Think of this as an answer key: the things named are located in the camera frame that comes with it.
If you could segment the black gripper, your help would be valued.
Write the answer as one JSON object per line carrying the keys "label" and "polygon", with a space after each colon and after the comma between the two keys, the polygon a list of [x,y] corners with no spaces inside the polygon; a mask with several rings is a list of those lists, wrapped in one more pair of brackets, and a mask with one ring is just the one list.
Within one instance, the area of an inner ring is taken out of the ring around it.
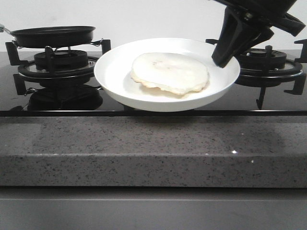
{"label": "black gripper", "polygon": [[295,3],[294,0],[220,0],[219,3],[231,6],[225,9],[220,37],[212,54],[214,63],[221,68],[224,68],[233,56],[241,55],[274,35],[270,28],[265,27],[254,38],[254,27],[243,21],[243,12],[235,8],[256,14],[270,25],[293,36],[297,36],[306,26],[288,13]]}

